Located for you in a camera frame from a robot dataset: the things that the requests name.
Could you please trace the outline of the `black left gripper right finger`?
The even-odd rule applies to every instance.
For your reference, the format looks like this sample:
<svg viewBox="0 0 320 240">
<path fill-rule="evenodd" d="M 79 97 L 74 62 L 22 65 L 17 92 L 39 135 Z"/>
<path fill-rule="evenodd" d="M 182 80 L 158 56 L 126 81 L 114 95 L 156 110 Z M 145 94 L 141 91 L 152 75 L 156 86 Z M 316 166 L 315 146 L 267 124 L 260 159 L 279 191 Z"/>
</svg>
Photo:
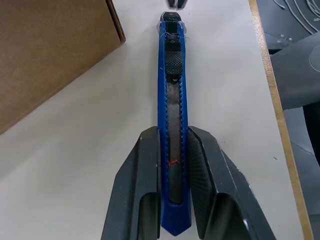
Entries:
<svg viewBox="0 0 320 240">
<path fill-rule="evenodd" d="M 201 240 L 274 240 L 276 237 L 240 169 L 209 132 L 190 126 L 188 170 Z"/>
</svg>

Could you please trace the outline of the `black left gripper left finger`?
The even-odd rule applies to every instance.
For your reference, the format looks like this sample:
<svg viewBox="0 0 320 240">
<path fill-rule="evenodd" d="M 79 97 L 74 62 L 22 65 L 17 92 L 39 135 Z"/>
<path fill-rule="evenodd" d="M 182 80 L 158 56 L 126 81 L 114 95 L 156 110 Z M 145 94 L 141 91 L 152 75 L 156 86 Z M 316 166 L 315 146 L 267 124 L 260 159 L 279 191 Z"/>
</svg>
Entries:
<svg viewBox="0 0 320 240">
<path fill-rule="evenodd" d="M 157 240 L 160 218 L 160 134 L 153 126 L 140 134 L 115 176 L 101 239 Z"/>
</svg>

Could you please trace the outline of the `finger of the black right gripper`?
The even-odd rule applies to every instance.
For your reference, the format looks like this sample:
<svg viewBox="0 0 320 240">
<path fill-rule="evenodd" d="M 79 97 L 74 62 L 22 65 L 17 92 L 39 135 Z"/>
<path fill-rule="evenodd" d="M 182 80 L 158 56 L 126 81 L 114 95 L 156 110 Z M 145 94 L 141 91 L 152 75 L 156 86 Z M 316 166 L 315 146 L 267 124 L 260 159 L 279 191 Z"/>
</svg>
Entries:
<svg viewBox="0 0 320 240">
<path fill-rule="evenodd" d="M 167 5 L 173 10 L 182 10 L 186 5 L 186 0 L 167 0 Z"/>
</svg>

